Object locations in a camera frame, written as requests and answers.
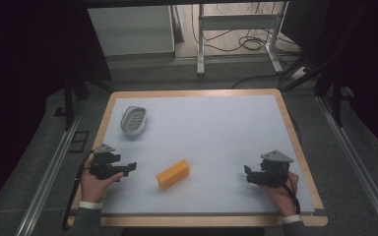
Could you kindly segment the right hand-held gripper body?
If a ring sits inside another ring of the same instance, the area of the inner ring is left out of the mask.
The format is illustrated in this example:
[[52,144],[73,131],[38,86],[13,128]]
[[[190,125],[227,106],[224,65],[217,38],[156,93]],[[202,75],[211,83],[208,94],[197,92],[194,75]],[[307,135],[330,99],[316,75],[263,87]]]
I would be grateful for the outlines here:
[[277,188],[284,184],[288,178],[289,167],[293,163],[293,159],[278,150],[264,153],[261,158],[261,170],[251,173],[261,176],[258,185]]

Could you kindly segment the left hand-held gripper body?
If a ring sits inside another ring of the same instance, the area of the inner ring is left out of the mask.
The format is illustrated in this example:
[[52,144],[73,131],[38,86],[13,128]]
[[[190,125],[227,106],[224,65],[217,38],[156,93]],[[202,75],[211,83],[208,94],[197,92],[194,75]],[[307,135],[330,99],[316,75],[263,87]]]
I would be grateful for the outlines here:
[[120,173],[119,166],[113,166],[114,162],[121,159],[120,154],[114,154],[114,147],[107,144],[101,144],[94,151],[94,158],[90,164],[90,173],[99,180],[106,180],[113,175]]

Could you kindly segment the orange soap bar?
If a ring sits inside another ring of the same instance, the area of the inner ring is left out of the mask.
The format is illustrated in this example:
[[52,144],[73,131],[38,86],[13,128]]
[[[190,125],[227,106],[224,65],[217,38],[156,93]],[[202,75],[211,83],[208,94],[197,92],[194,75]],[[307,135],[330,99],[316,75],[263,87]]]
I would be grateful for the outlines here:
[[190,174],[190,165],[186,159],[181,159],[157,175],[157,183],[166,190]]

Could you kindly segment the grey soap dish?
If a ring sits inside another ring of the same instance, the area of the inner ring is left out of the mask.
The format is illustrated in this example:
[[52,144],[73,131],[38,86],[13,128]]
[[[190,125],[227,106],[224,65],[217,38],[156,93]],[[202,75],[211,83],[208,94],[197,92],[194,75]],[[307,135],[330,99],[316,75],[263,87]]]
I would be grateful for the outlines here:
[[148,112],[146,108],[129,106],[120,122],[122,132],[131,137],[140,135],[145,128],[147,118]]

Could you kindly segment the person's left hand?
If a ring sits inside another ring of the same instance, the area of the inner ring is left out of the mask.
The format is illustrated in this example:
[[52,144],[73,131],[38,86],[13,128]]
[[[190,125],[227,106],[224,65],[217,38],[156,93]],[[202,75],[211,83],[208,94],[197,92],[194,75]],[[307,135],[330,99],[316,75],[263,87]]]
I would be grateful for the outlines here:
[[81,176],[81,200],[93,204],[100,203],[107,188],[111,184],[119,182],[123,177],[124,174],[120,172],[108,179],[99,180],[90,173],[90,164],[86,162]]

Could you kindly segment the person's right hand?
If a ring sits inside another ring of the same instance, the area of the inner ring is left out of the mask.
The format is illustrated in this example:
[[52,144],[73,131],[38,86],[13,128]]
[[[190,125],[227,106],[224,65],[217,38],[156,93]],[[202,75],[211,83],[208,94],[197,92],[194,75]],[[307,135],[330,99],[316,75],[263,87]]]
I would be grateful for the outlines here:
[[[289,187],[292,192],[297,190],[297,183],[299,177],[292,172],[288,173],[288,180],[285,184]],[[270,197],[273,204],[276,206],[281,217],[289,217],[296,215],[296,206],[293,199],[289,195],[288,191],[284,187],[272,188],[264,185],[260,185]]]

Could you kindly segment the white table mat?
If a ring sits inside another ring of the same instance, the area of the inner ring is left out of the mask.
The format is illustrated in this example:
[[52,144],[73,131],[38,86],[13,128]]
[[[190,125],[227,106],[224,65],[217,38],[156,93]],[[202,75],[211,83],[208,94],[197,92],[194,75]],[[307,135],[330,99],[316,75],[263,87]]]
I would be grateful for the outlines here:
[[[120,127],[129,106],[148,112],[134,137]],[[258,170],[272,150],[297,157],[272,94],[117,98],[103,140],[122,164],[137,162],[105,194],[102,211],[112,215],[273,213],[267,194],[247,182],[244,165]],[[190,174],[163,190],[157,175],[181,159]]]

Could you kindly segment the black metal stand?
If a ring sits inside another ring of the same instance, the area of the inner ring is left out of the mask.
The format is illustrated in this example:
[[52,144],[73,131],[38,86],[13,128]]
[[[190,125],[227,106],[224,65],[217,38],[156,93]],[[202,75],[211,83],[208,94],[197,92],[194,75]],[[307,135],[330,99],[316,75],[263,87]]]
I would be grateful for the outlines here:
[[[352,35],[355,33],[366,10],[367,4],[364,2],[357,2],[351,6],[341,18],[336,19],[334,27],[325,39],[315,48],[311,49],[307,56],[302,55],[286,70],[278,85],[280,91],[290,91],[311,79],[317,78],[317,82],[313,87],[313,93],[320,97],[326,96],[329,90],[332,92],[329,98],[331,116],[340,127],[343,125],[341,102],[344,100],[342,94],[344,77],[341,68],[341,56],[350,44]],[[286,84],[285,81],[287,78],[293,75],[293,69],[297,69],[311,55],[321,55],[323,56],[323,60],[313,65],[308,72],[296,81]]]
[[64,130],[73,130],[80,121],[101,119],[108,98],[115,88],[108,82],[90,80],[88,82],[67,78],[63,83],[63,102],[54,113],[55,117],[64,117]]

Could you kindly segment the wooden table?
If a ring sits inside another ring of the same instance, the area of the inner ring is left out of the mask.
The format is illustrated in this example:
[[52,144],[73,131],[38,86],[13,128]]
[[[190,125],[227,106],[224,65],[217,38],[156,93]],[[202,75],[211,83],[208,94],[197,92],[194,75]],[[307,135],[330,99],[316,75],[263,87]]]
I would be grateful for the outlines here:
[[[282,109],[288,134],[293,142],[297,155],[290,166],[299,177],[297,196],[301,205],[301,216],[308,226],[324,226],[328,222],[318,191],[315,187],[306,158],[303,154],[291,118],[286,109],[281,93],[275,88],[258,89],[207,89],[207,90],[159,90],[159,91],[120,91],[114,93],[106,106],[97,132],[95,143],[105,144],[103,137],[112,114],[114,101],[117,98],[152,98],[181,96],[242,96],[272,94]],[[277,226],[280,223],[277,211],[273,213],[254,214],[143,214],[112,215],[102,212],[101,222],[105,226],[119,227],[254,227]]]

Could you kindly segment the white power strip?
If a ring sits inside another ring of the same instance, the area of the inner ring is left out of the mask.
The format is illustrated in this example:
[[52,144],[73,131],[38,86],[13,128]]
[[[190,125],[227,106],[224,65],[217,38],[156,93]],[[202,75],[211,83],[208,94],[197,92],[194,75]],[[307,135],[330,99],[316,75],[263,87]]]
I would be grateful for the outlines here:
[[308,68],[306,68],[306,67],[300,67],[299,69],[297,69],[295,72],[293,72],[290,75],[290,78],[295,81],[295,80],[300,79],[302,76],[304,76],[308,72],[309,72]]

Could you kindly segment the white cabinet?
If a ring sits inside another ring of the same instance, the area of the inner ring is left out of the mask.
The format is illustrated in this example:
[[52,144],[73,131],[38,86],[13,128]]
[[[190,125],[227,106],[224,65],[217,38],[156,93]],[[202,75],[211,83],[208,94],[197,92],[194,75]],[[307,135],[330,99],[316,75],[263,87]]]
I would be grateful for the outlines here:
[[169,6],[88,9],[105,56],[171,53]]

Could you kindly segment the black floor bracket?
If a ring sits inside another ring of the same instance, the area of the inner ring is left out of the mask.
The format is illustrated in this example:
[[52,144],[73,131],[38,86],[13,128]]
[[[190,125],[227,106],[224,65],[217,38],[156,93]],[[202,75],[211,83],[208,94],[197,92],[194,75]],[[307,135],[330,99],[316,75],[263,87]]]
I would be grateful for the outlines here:
[[68,146],[68,152],[81,153],[87,145],[89,131],[77,131]]

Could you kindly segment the aluminium floor rail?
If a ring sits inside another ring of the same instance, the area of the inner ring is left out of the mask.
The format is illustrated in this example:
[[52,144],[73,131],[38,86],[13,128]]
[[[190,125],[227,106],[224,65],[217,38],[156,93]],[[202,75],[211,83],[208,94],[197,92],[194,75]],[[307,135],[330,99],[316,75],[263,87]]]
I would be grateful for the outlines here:
[[64,132],[55,153],[52,155],[49,165],[47,166],[37,186],[37,189],[31,199],[31,203],[20,222],[15,236],[32,236],[33,230],[37,224],[41,211],[43,210],[44,204],[49,196],[57,173],[67,153],[68,146],[70,145],[74,133],[77,130],[83,109],[83,106],[79,106],[75,110],[75,117],[73,118],[73,122],[71,126]]
[[360,155],[350,141],[345,129],[339,126],[335,121],[329,102],[323,97],[317,97],[316,100],[320,104],[331,129],[333,130],[337,140],[339,141],[343,149],[343,152],[346,155],[346,158],[348,159],[357,179],[364,189],[365,194],[369,198],[376,213],[378,214],[378,187],[376,186],[367,168],[364,166],[362,160],[360,159]]

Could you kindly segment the white metal desk frame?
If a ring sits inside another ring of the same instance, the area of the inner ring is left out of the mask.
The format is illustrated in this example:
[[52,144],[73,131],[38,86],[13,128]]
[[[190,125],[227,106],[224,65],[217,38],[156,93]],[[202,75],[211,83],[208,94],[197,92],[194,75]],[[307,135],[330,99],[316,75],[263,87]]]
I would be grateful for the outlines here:
[[284,20],[287,2],[275,0],[282,5],[276,13],[271,14],[243,14],[243,15],[206,15],[205,5],[198,5],[198,51],[197,74],[205,74],[205,46],[204,32],[212,30],[268,30],[269,40],[264,44],[268,57],[277,74],[283,71],[276,55],[276,41]]

